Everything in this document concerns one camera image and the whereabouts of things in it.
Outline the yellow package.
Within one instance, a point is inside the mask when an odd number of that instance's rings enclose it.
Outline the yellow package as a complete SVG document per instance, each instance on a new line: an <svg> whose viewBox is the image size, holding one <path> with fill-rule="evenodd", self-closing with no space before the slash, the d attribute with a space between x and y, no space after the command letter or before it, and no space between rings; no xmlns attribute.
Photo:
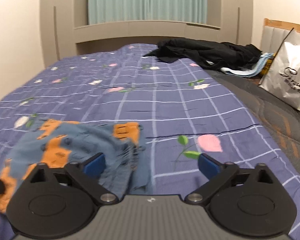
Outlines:
<svg viewBox="0 0 300 240"><path fill-rule="evenodd" d="M272 64L272 62L273 62L273 60L274 60L274 57L275 57L275 56L273 55L272 57L270 57L269 59L267 59L266 63L264 64L264 67L262 68L262 70L261 70L261 72L260 72L260 74L261 74L262 76L266 75L267 72L269 71L269 69L270 69L270 67L271 67L271 64Z"/></svg>

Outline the purple grid floral quilt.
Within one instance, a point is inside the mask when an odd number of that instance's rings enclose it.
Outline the purple grid floral quilt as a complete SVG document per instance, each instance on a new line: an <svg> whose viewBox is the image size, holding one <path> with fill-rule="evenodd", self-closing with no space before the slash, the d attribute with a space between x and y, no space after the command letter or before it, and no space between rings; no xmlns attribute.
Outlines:
<svg viewBox="0 0 300 240"><path fill-rule="evenodd" d="M0 101L0 174L9 151L39 120L143 126L152 193L179 193L206 178L190 153L242 168L265 163L293 198L300 239L300 174L262 122L189 59L160 63L150 44L62 59Z"/></svg>

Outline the blue orange printed pants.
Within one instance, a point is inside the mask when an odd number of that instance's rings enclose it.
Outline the blue orange printed pants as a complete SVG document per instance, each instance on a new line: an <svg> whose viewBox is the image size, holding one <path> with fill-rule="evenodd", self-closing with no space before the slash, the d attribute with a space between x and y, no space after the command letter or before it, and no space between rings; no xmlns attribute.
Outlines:
<svg viewBox="0 0 300 240"><path fill-rule="evenodd" d="M85 174L122 198L150 194L151 169L143 126L137 122L93 126L77 121L39 120L9 151L0 174L6 191L0 213L38 163L62 168L76 161Z"/></svg>

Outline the beige window cabinet frame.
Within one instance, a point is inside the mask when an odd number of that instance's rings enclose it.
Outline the beige window cabinet frame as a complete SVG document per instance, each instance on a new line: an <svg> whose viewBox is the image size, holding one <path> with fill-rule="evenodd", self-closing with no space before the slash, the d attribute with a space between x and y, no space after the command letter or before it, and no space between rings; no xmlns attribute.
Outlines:
<svg viewBox="0 0 300 240"><path fill-rule="evenodd" d="M131 43L155 44L184 37L249 44L253 32L253 0L207 0L207 23L165 20L122 21L90 25L88 0L39 0L40 36L46 66Z"/></svg>

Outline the black clothing pile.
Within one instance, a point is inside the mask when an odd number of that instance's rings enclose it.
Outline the black clothing pile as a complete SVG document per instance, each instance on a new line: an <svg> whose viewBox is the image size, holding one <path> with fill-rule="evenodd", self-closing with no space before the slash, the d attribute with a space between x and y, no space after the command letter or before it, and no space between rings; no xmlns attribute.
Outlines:
<svg viewBox="0 0 300 240"><path fill-rule="evenodd" d="M226 67L233 70L252 69L259 61L262 51L253 44L245 46L230 42L172 38L160 41L157 49L146 56L154 56L160 62L174 63L179 59L191 59L203 69L221 70Z"/></svg>

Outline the white paper shopping bag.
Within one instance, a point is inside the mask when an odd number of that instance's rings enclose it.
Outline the white paper shopping bag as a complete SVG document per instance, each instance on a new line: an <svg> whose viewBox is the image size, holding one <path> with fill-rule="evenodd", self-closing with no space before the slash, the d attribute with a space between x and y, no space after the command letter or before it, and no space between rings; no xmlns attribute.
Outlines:
<svg viewBox="0 0 300 240"><path fill-rule="evenodd" d="M300 111L300 33L296 30L281 43L259 86Z"/></svg>

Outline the grey quilted mattress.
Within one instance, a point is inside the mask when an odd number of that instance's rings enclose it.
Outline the grey quilted mattress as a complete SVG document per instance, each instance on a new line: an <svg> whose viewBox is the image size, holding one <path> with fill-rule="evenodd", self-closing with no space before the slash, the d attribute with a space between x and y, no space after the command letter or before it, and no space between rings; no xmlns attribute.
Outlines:
<svg viewBox="0 0 300 240"><path fill-rule="evenodd" d="M300 112L258 86L260 77L244 78L206 71L231 90L268 130L300 174Z"/></svg>

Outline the light green curtain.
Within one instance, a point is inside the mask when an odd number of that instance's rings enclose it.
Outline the light green curtain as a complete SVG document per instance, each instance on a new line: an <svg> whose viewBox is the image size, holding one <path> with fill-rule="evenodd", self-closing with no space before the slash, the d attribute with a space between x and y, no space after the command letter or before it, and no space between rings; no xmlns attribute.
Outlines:
<svg viewBox="0 0 300 240"><path fill-rule="evenodd" d="M163 20L207 23L207 0L88 0L88 22Z"/></svg>

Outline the padded wooden headboard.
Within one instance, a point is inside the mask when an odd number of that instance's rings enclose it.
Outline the padded wooden headboard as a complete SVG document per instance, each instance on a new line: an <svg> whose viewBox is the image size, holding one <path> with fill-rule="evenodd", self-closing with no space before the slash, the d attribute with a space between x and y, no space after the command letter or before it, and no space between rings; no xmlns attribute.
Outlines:
<svg viewBox="0 0 300 240"><path fill-rule="evenodd" d="M267 53L277 52L282 41L292 29L300 34L300 24L265 18L260 49Z"/></svg>

